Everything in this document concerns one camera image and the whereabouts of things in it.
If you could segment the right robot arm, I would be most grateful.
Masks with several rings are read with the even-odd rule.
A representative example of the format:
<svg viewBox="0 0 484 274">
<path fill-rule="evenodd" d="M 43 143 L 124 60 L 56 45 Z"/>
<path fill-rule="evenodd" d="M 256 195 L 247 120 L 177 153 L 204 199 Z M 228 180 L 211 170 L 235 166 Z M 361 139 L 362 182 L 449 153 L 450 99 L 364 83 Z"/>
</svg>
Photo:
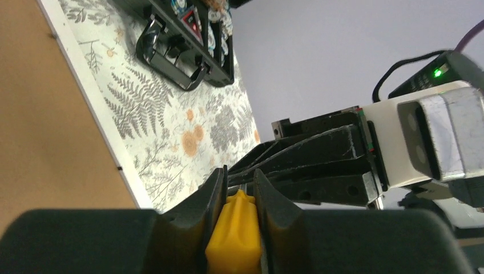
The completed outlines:
<svg viewBox="0 0 484 274">
<path fill-rule="evenodd" d="M 251 187 L 261 170 L 288 199 L 382 208 L 405 188 L 404 208 L 425 208 L 461 230 L 483 227 L 483 70 L 461 50 L 441 50 L 373 103 L 299 122 L 272 123 L 274 139 L 228 172 Z"/>
</svg>

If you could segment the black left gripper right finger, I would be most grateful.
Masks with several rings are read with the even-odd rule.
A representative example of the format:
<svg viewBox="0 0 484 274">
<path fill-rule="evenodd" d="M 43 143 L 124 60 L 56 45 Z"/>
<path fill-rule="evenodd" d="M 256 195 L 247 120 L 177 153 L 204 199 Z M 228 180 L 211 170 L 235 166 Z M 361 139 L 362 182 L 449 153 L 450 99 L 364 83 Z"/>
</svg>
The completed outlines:
<svg viewBox="0 0 484 274">
<path fill-rule="evenodd" d="M 260 170 L 254 193 L 269 273 L 473 273 L 427 210 L 304 210 Z"/>
</svg>

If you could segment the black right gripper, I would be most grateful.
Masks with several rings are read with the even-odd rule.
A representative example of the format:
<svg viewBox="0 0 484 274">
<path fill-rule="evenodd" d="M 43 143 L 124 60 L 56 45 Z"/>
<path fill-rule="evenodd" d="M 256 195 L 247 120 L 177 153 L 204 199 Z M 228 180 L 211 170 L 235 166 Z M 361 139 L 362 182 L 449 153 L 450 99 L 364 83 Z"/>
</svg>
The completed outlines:
<svg viewBox="0 0 484 274">
<path fill-rule="evenodd" d="M 352 124 L 350 112 L 366 124 L 367 145 L 360 129 Z M 366 115 L 362 107 L 353 106 L 295 123 L 288 118 L 272 122 L 278 140 L 257 145 L 234 164 L 228 171 L 230 186 L 255 188 L 256 171 L 261 171 L 277 191 L 294 202 L 350 206 L 374 202 L 380 187 L 372 164 L 364 157 L 367 148 L 383 191 L 389 189 L 389 180 L 375 124 Z"/>
</svg>

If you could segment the yellow handled screwdriver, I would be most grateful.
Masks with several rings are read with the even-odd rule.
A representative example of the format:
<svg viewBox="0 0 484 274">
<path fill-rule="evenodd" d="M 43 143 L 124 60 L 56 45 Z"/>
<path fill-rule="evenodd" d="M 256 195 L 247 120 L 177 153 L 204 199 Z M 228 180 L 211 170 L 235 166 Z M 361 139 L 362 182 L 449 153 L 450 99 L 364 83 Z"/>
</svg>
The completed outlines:
<svg viewBox="0 0 484 274">
<path fill-rule="evenodd" d="M 261 273 L 263 254 L 256 199 L 244 190 L 227 197 L 205 249 L 208 273 Z"/>
</svg>

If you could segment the white picture frame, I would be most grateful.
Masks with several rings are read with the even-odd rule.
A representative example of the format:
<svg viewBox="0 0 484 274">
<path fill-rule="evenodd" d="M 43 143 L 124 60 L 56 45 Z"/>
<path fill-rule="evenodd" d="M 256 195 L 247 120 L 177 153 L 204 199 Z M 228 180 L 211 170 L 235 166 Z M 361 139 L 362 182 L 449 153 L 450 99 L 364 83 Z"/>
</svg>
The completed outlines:
<svg viewBox="0 0 484 274">
<path fill-rule="evenodd" d="M 1 2 L 1 230 L 39 208 L 151 208 L 56 1 Z"/>
</svg>

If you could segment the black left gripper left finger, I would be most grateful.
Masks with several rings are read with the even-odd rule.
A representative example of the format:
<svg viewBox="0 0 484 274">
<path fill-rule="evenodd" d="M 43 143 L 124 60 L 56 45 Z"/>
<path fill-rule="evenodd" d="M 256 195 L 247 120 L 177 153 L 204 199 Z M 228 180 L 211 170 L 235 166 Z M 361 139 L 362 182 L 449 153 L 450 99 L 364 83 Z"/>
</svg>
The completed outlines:
<svg viewBox="0 0 484 274">
<path fill-rule="evenodd" d="M 207 273 L 205 248 L 227 197 L 227 168 L 165 213 L 35 209 L 1 238 L 2 273 Z"/>
</svg>

